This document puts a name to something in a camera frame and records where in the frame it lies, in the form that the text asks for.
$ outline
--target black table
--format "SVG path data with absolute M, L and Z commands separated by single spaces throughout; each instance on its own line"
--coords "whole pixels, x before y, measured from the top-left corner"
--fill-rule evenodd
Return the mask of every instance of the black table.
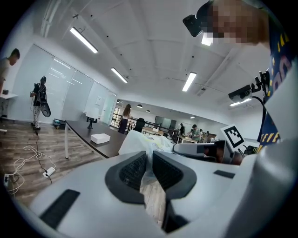
M 87 129 L 88 125 L 89 123 L 87 122 L 66 120 L 64 137 L 65 158 L 68 159 L 68 128 L 95 153 L 105 158 L 119 155 L 118 151 L 126 135 L 110 129 L 107 125 L 93 123 L 93 129 Z M 91 141 L 91 135 L 102 133 L 109 135 L 111 137 L 110 141 L 102 144 L 96 144 Z

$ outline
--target office chair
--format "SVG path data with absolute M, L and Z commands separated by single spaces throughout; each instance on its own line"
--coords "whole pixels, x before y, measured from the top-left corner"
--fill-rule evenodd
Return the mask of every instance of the office chair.
M 139 118 L 137 121 L 136 121 L 136 125 L 134 127 L 134 131 L 137 131 L 137 132 L 140 132 L 142 133 L 142 128 L 145 126 L 145 120 L 144 118 Z

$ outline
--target fluorescent light fixture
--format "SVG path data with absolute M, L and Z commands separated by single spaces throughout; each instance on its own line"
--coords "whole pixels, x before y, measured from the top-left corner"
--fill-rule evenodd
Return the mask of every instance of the fluorescent light fixture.
M 53 75 L 53 74 L 51 74 L 51 73 L 48 73 L 48 74 Z M 58 76 L 56 76 L 56 75 L 53 75 L 53 76 L 56 77 L 56 78 L 58 78 Z
M 66 80 L 67 81 L 67 80 Z M 68 82 L 68 81 L 67 81 Z M 68 82 L 68 83 L 70 83 L 70 84 L 73 84 L 73 83 L 71 83 L 71 82 Z M 73 85 L 75 85 L 75 84 L 73 84 Z
M 69 69 L 70 69 L 70 67 L 68 67 L 67 65 L 61 63 L 60 61 L 58 61 L 58 60 L 56 60 L 56 59 L 54 59 L 54 60 L 55 60 L 56 62 L 58 62 L 59 64 L 62 64 L 62 65 L 65 66 L 66 68 L 69 68 Z
M 76 81 L 76 82 L 78 82 L 78 83 L 80 83 L 80 84 L 82 84 L 81 82 L 79 82 L 79 81 L 77 81 L 77 80 L 75 80 L 75 79 L 72 79 L 73 81 Z
M 58 73 L 58 74 L 63 75 L 63 74 L 62 74 L 61 72 L 59 72 L 58 70 L 55 70 L 55 69 L 53 69 L 53 68 L 51 68 L 51 70 L 55 71 L 55 72 Z
M 242 101 L 242 102 L 235 102 L 235 103 L 230 104 L 230 106 L 236 106 L 236 105 L 239 105 L 239 104 L 241 104 L 241 103 L 248 102 L 248 101 L 250 101 L 250 100 L 251 100 L 251 99 L 246 99 L 246 100 L 244 100 L 244 101 Z
M 127 84 L 127 81 L 122 77 L 121 74 L 118 73 L 118 71 L 115 68 L 111 68 L 111 70 L 124 82 Z
M 203 38 L 202 38 L 202 44 L 210 46 L 212 41 L 213 41 L 213 38 L 210 38 L 210 37 L 208 38 L 207 33 L 204 33 Z
M 70 32 L 74 34 L 81 42 L 85 44 L 93 53 L 97 53 L 98 50 L 74 27 L 70 29 Z
M 195 79 L 196 77 L 196 73 L 194 72 L 190 72 L 188 79 L 186 80 L 186 83 L 182 89 L 182 91 L 186 92 L 188 90 L 188 88 L 190 87 L 192 81 Z

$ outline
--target long brown hair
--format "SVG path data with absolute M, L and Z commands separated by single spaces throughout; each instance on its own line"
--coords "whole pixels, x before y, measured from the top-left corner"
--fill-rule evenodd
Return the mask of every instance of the long brown hair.
M 127 104 L 126 107 L 125 107 L 125 109 L 124 109 L 124 111 L 123 111 L 123 116 L 124 117 L 129 116 L 129 114 L 130 114 L 130 108 L 131 108 L 130 104 Z

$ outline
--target black skirt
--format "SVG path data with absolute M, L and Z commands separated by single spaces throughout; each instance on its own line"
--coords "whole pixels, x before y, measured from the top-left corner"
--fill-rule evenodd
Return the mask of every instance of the black skirt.
M 127 126 L 127 119 L 121 119 L 118 132 L 124 134 Z

